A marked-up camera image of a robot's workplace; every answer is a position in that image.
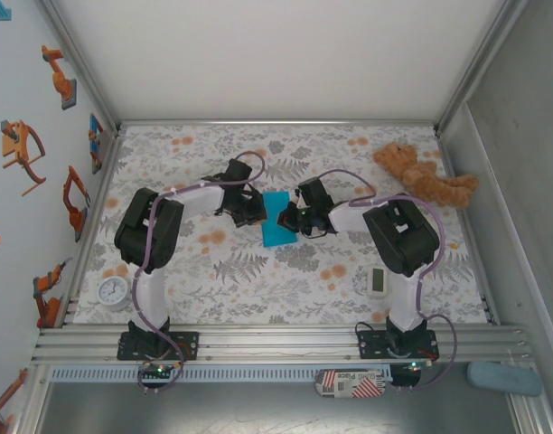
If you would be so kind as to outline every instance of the teddy bear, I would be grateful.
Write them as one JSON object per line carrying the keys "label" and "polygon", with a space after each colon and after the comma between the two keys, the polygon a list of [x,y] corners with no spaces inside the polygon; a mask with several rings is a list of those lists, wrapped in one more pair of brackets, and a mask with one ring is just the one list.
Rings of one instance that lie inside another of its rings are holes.
{"label": "teddy bear", "polygon": [[466,208],[479,185],[474,175],[439,177],[436,174],[436,162],[417,161],[417,150],[412,145],[389,143],[375,151],[373,159],[399,179],[414,196],[425,202]]}

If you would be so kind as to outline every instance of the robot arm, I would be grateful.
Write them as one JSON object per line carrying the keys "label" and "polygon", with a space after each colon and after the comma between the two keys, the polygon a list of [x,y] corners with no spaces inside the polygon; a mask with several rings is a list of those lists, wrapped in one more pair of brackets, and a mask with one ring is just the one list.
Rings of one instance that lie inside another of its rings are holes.
{"label": "robot arm", "polygon": [[[250,166],[230,159],[226,172],[203,178],[202,183],[182,189],[173,199],[162,199],[157,204],[149,261],[138,279],[136,298],[144,317],[163,333],[167,333],[170,324],[164,302],[164,267],[174,255],[180,225],[205,212],[228,213],[237,227],[264,221],[267,213],[262,194],[249,184],[230,184],[248,180],[251,172]],[[114,243],[128,264],[141,267],[144,263],[146,222],[156,197],[158,193],[148,188],[139,189],[117,229]],[[128,328],[143,348],[139,353],[157,357],[165,352],[166,341],[154,336],[137,313]]]}
{"label": "robot arm", "polygon": [[[299,203],[289,203],[278,223],[307,238],[327,233],[370,233],[385,266],[393,293],[387,319],[389,344],[396,355],[408,354],[425,333],[426,320],[417,312],[417,283],[424,265],[430,264],[439,239],[429,222],[406,200],[366,206],[334,204],[318,178],[298,185]],[[313,229],[321,232],[313,236]]]}

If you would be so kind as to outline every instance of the floral mat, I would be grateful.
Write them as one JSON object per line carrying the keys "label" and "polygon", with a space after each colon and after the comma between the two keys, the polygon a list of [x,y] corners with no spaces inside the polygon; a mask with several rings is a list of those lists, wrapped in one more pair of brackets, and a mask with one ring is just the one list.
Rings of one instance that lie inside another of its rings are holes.
{"label": "floral mat", "polygon": [[[194,125],[129,127],[80,288],[74,322],[125,323],[128,306],[108,312],[96,300],[103,278],[128,280],[127,266],[114,247],[114,235],[138,188],[162,192],[224,172],[231,157],[256,150],[267,172],[255,182],[261,192],[291,191],[325,170],[350,169],[368,179],[378,196],[399,193],[401,184],[372,160],[391,141],[417,147],[420,159],[433,159],[444,175],[431,127],[285,125]],[[254,157],[245,157],[258,168]],[[367,193],[348,175],[323,179],[333,200]],[[442,312],[456,323],[483,323],[486,317],[454,209],[437,208],[446,228],[445,257],[424,284],[424,310]],[[260,226],[236,229],[228,215],[197,216],[183,224],[176,252],[166,267],[166,304],[179,324],[353,324],[382,322],[389,301],[367,293],[367,273],[382,265],[368,233],[345,232],[317,240],[264,248]]]}

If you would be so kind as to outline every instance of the blue foam block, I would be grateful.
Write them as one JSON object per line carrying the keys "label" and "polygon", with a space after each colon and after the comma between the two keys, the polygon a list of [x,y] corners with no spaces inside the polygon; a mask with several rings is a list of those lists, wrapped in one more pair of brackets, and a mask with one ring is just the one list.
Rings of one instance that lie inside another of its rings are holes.
{"label": "blue foam block", "polygon": [[263,193],[267,220],[262,223],[262,241],[265,247],[282,246],[296,242],[296,234],[281,228],[277,224],[278,215],[283,211],[289,202],[288,192]]}
{"label": "blue foam block", "polygon": [[467,380],[473,387],[490,391],[539,396],[542,382],[530,369],[493,362],[471,362],[467,367]]}

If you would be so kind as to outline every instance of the round gauge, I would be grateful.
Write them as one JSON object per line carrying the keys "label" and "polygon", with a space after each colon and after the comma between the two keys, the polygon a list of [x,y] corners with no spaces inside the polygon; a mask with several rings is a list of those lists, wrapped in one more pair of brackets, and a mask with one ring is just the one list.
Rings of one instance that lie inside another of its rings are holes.
{"label": "round gauge", "polygon": [[128,282],[120,276],[105,279],[98,287],[98,301],[107,310],[123,309],[130,303]]}

